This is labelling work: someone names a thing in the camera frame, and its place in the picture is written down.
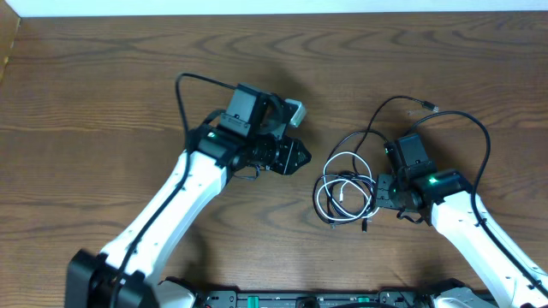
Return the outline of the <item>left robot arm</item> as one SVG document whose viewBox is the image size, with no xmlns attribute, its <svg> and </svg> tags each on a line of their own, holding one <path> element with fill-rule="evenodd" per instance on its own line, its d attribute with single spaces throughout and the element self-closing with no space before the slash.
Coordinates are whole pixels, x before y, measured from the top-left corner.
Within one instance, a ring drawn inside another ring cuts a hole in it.
<svg viewBox="0 0 548 308">
<path fill-rule="evenodd" d="M 307 111 L 302 102 L 240 84 L 225 110 L 188 133 L 172 173 L 145 209 L 97 256 L 81 250 L 68 264 L 67 307 L 192 307 L 197 295 L 161 277 L 198 214 L 241 169 L 292 175 L 311 161 L 286 134 Z"/>
</svg>

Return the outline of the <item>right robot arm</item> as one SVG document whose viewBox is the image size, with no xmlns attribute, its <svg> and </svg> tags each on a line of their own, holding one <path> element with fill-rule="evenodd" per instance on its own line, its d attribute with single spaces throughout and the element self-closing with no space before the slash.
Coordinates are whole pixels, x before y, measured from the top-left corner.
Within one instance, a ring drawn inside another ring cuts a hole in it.
<svg viewBox="0 0 548 308">
<path fill-rule="evenodd" d="M 440 171 L 416 133 L 384 144 L 391 173 L 378 176 L 375 206 L 434 227 L 466 259 L 500 307 L 547 305 L 547 274 L 497 224 L 457 170 Z"/>
</svg>

